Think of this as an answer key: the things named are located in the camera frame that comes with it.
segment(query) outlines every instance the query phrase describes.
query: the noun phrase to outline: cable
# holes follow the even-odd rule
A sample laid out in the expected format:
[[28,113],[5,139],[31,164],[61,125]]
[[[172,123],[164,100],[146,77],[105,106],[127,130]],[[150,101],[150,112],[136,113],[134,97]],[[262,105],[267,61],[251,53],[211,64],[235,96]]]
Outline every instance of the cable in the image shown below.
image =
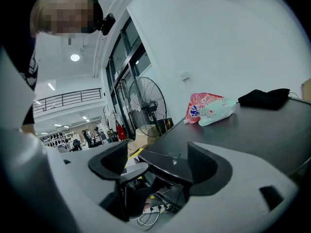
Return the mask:
[[152,211],[150,211],[149,217],[148,217],[147,221],[144,222],[144,223],[142,223],[142,222],[140,221],[140,219],[142,219],[142,217],[145,216],[146,214],[143,214],[143,215],[141,215],[140,217],[138,217],[138,218],[137,218],[137,224],[141,223],[141,224],[139,224],[140,226],[143,226],[143,225],[146,225],[146,226],[147,226],[148,224],[146,224],[146,223],[149,221],[149,219],[150,219],[150,217],[151,217],[151,213],[152,213]]
[[290,92],[289,94],[291,94],[291,93],[295,94],[299,98],[299,96],[295,92]]
[[138,223],[140,226],[143,226],[143,225],[144,225],[144,226],[152,226],[152,225],[154,225],[154,224],[157,222],[159,216],[160,216],[160,212],[159,212],[159,214],[156,216],[156,219],[155,219],[155,221],[154,221],[152,224],[146,224],[146,222],[148,222],[148,220],[147,220],[145,223],[142,223],[142,222],[140,221],[139,217],[137,218],[137,223],[138,223],[138,222],[141,223],[141,224]]
[[152,228],[152,227],[156,224],[156,222],[157,222],[157,220],[158,220],[159,216],[160,216],[160,213],[157,215],[157,217],[156,217],[156,219],[155,219],[154,223],[151,225],[151,227],[150,227],[150,228],[148,228],[148,229],[146,229],[145,231],[149,231],[149,230],[151,230],[151,228]]
[[[169,191],[171,191],[171,189],[169,189],[169,190],[167,190],[166,192],[164,192],[164,193],[167,193],[167,192],[169,192]],[[163,195],[164,193],[160,193],[161,195]]]
[[165,195],[162,195],[161,193],[157,192],[155,193],[155,195],[160,199],[158,201],[161,201],[163,203],[168,203],[170,205],[172,205],[174,208],[178,209],[178,210],[181,210],[182,207],[175,204],[175,202],[173,200],[171,200],[169,197],[166,197]]

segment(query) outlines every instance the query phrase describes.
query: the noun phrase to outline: white wall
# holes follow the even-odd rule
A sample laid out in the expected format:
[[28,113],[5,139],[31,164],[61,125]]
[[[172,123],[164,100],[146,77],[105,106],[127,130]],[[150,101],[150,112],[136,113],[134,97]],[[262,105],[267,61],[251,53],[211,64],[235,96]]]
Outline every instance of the white wall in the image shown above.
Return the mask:
[[[47,86],[48,83],[52,84],[52,86],[55,88],[55,91],[52,91],[51,88]],[[35,87],[35,99],[39,100],[68,92],[101,87],[102,84],[100,78],[92,78],[91,76],[79,76],[66,79],[45,81],[42,83],[37,83]]]
[[281,0],[132,0],[128,11],[174,122],[192,92],[237,99],[289,88],[301,96],[311,77],[310,46]]
[[155,73],[155,69],[153,68],[152,64],[150,64],[140,75],[139,77],[148,77],[152,81],[154,81],[156,84],[158,83],[159,77]]

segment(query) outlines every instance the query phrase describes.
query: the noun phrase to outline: power strip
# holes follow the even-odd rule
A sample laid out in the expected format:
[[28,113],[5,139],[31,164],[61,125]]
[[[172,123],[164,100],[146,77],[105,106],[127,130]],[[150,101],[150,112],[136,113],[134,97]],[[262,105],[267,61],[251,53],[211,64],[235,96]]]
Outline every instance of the power strip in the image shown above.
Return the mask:
[[159,206],[154,206],[154,207],[151,207],[152,210],[150,210],[150,208],[147,208],[145,210],[142,211],[143,214],[150,214],[150,213],[163,213],[165,212],[165,210],[167,210],[168,208],[170,207],[170,204],[167,204],[167,205],[159,205]]

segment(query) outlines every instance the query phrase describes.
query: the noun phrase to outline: plastic bag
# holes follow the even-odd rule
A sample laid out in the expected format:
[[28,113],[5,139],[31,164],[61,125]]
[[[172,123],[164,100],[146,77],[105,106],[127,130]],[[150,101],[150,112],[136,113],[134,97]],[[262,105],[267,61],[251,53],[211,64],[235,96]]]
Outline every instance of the plastic bag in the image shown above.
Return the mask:
[[234,113],[236,102],[211,93],[193,93],[188,104],[185,123],[209,125]]

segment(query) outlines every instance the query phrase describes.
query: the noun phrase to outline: black t-shirt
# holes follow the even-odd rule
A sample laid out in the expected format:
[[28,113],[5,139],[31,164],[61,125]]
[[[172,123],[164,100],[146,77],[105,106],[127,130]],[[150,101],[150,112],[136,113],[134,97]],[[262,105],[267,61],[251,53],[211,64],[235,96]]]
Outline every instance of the black t-shirt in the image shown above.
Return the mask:
[[[30,13],[37,0],[6,0],[2,4],[1,43],[26,83],[34,91],[38,76],[35,38],[30,35]],[[23,124],[33,124],[33,107]]]

